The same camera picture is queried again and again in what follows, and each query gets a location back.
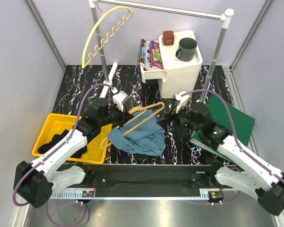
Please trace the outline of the blue tank top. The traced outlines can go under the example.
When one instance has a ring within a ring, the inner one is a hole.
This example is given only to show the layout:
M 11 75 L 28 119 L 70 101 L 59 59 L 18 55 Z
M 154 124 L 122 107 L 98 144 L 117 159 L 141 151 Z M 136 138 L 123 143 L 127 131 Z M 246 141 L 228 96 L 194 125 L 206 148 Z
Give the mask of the blue tank top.
M 152 110 L 147 110 L 141 116 L 117 129 L 112 129 L 107 135 L 108 140 L 118 149 L 130 154 L 148 156 L 161 156 L 164 151 L 165 135 L 163 128 L 157 124 L 156 117 L 151 117 L 145 123 L 124 135 L 133 126 L 152 115 Z

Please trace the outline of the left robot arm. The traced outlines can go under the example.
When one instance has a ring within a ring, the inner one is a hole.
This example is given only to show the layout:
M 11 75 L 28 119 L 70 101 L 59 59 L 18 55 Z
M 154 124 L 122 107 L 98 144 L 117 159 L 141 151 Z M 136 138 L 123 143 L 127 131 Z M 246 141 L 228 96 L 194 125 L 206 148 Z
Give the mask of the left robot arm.
M 87 114 L 76 120 L 73 128 L 55 142 L 39 158 L 28 163 L 22 161 L 16 167 L 12 199 L 15 205 L 16 195 L 26 200 L 26 204 L 39 208 L 46 204 L 56 191 L 74 184 L 88 187 L 93 176 L 79 166 L 59 171 L 59 167 L 101 133 L 101 128 L 109 124 L 124 125 L 133 116 L 128 112 L 129 98 L 120 94 L 113 96 L 113 104 L 105 98 L 97 98 Z

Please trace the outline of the orange-yellow plastic hanger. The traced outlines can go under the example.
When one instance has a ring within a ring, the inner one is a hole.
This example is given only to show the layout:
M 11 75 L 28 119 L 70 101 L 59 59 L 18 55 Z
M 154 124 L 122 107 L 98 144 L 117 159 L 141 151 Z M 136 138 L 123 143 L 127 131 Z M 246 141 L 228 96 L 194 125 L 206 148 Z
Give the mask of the orange-yellow plastic hanger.
M 101 143 L 106 148 L 107 140 L 117 149 L 131 154 L 159 156 L 164 150 L 163 128 L 157 123 L 156 114 L 163 111 L 165 104 L 158 102 L 149 106 L 137 106 L 130 110 L 133 118 L 122 127 L 112 129 Z

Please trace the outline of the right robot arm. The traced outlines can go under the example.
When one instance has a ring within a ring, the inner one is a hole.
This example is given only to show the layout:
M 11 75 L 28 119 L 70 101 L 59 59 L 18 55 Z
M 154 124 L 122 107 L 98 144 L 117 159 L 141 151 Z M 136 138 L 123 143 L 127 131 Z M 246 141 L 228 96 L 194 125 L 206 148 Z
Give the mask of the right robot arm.
M 205 176 L 210 187 L 219 184 L 232 187 L 254 199 L 268 213 L 278 216 L 284 210 L 284 171 L 270 165 L 242 144 L 233 132 L 212 118 L 211 110 L 203 103 L 192 108 L 176 107 L 166 114 L 168 128 L 184 137 L 189 130 L 198 133 L 201 142 L 228 158 L 245 173 L 240 174 L 220 166 Z

